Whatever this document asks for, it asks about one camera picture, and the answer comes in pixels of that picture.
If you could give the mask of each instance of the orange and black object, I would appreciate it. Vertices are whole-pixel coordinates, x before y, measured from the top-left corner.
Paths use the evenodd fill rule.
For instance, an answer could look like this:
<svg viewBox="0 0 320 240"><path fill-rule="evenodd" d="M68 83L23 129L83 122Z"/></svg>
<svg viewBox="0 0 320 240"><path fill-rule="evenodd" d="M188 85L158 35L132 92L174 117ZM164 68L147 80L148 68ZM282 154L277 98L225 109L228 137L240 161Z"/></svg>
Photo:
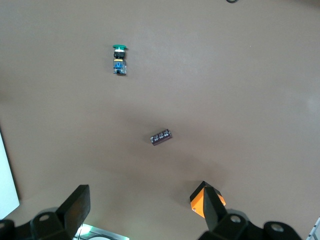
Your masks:
<svg viewBox="0 0 320 240"><path fill-rule="evenodd" d="M214 192L217 194L217 196L219 197L223 206L226 205L226 201L222 196L221 192L215 189L209 183L203 181L190 196L191 209L203 218L205 218L205 213L204 213L205 188L212 188Z"/></svg>

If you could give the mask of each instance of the gray surface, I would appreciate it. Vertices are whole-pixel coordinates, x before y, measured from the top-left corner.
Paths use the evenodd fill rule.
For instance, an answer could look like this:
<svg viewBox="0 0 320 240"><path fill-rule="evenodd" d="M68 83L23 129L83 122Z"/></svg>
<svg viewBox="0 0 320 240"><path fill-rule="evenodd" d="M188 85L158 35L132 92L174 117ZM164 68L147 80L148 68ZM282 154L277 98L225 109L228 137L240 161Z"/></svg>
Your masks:
<svg viewBox="0 0 320 240"><path fill-rule="evenodd" d="M21 198L9 217L90 184L87 224L195 240L206 224L188 197L205 180L258 226L305 238L320 213L320 2L117 3L0 2L0 122Z"/></svg>

